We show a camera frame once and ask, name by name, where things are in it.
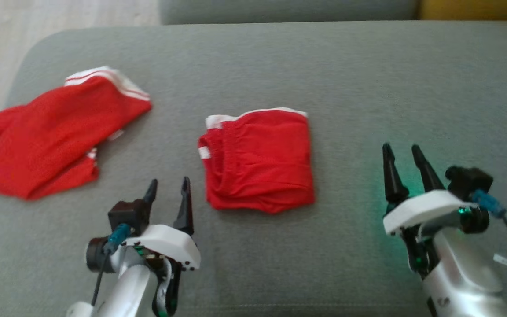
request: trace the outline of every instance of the gray upholstered ottoman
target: gray upholstered ottoman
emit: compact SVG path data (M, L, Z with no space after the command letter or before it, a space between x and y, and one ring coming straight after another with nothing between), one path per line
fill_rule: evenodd
M40 201L0 196L0 317L62 316L91 299L87 241L106 213L159 179L154 223L171 223L191 178L199 271L185 273L181 317L427 316L400 239L384 234L381 145L412 193L410 145L438 173L493 174L507 204L507 22L310 22L63 32L24 60L8 106L109 65L151 93L153 110L99 152L95 183ZM209 114L308 112L317 202L278 215L205 202L197 138ZM501 223L474 238L507 255ZM507 269L494 265L503 277ZM101 285L101 300L115 276Z

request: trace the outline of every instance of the folded red shorts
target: folded red shorts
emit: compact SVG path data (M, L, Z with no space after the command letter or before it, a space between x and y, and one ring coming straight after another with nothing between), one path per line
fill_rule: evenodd
M209 116L199 139L215 209L279 213L314 203L308 116L290 108Z
M95 146L150 109L146 92L104 66L3 110L0 193L38 199L95 180Z

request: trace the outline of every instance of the gray fabric surface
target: gray fabric surface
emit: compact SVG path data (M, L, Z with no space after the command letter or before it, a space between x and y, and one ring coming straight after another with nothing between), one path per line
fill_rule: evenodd
M159 180L153 223L170 224L191 178L203 262L183 275L181 317L428 316L400 239L384 234L381 145L412 193L410 146L442 175L452 164L495 177L507 205L507 22L314 22L74 30L37 44L8 106L109 65L151 94L153 110L103 144L99 180L40 201L0 196L0 317L62 316L90 301L84 248L106 213ZM307 111L316 204L278 215L205 202L197 138L209 114ZM474 237L507 256L493 221ZM503 278L507 269L494 265ZM107 275L103 296L115 277Z
M161 24L411 20L418 0L160 0Z

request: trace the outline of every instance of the gray sofa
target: gray sofa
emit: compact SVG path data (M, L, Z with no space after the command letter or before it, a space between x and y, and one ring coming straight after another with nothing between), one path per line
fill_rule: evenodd
M162 24L412 20L419 0L160 0Z
M99 151L99 179L39 201L0 196L0 317L63 316L89 301L84 248L107 211L159 180L153 223L175 219L191 178L201 269L184 273L180 317L428 316L405 248L386 236L381 145L411 192L410 146L441 175L452 164L495 177L507 205L507 22L307 22L72 30L22 63L7 106L109 65L151 94L153 110ZM213 210L197 138L210 114L292 107L312 133L316 203L267 215ZM471 237L507 256L493 221ZM493 265L505 284L507 269ZM115 283L106 275L102 301Z

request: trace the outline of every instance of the blue cable connector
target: blue cable connector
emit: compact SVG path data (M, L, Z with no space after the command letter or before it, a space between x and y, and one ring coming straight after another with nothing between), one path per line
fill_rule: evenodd
M506 208L501 205L501 203L491 195L487 194L485 191L481 189L477 189L471 200L474 203L478 203L480 207L485 208L489 214L497 219L502 219L506 214Z
M121 223L120 225L117 225L117 228L111 233L109 236L109 239L107 243L103 246L103 251L105 254L107 252L109 254L113 254L117 251L118 246L126 240L127 237L130 236L131 228L130 225L127 225L126 223Z

